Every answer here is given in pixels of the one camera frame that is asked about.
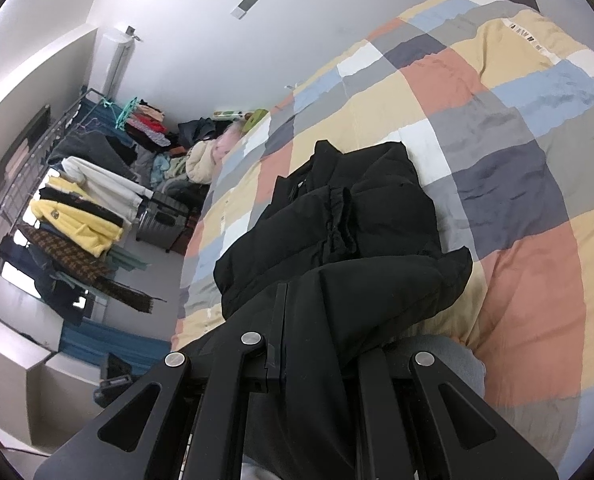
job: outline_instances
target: pink garment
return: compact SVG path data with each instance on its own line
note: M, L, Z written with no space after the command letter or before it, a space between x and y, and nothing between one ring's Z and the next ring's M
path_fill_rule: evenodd
M230 153L241 137L241 129L232 127L229 127L224 133L217 137L217 141L213 144L213 151L211 152L215 163L221 161L228 153Z

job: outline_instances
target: suitcase handle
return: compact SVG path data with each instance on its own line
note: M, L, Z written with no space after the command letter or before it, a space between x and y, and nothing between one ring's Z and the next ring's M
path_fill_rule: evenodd
M167 225L168 227L173 227L175 225L175 217L166 213L162 213L161 211L155 213L155 220L160 224Z

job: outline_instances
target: patchwork bedspread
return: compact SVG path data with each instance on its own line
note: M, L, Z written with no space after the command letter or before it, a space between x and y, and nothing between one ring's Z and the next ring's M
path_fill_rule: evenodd
M319 70L230 153L187 250L173 346L223 322L215 261L318 139L403 142L474 272L409 333L456 335L486 400L568 478L594 447L594 53L528 7L429 0Z

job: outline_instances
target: silver bolt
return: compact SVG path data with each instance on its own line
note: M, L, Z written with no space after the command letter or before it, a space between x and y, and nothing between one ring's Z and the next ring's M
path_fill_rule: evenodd
M261 336L257 332L247 332L241 336L241 342L244 345L256 345L261 341Z
M183 353L171 352L170 354L168 354L166 356L166 358L164 359L164 362L166 363L167 366L174 368L176 366L183 365L185 360L186 360L186 356Z
M429 352L419 352L415 356L415 361L421 366L430 366L435 362L435 358Z

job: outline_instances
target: gray suitcase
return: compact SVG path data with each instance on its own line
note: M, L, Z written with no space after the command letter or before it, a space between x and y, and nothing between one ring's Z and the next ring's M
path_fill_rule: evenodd
M140 216L136 240L168 253L186 228L187 218L188 208L180 202L165 195L153 197Z

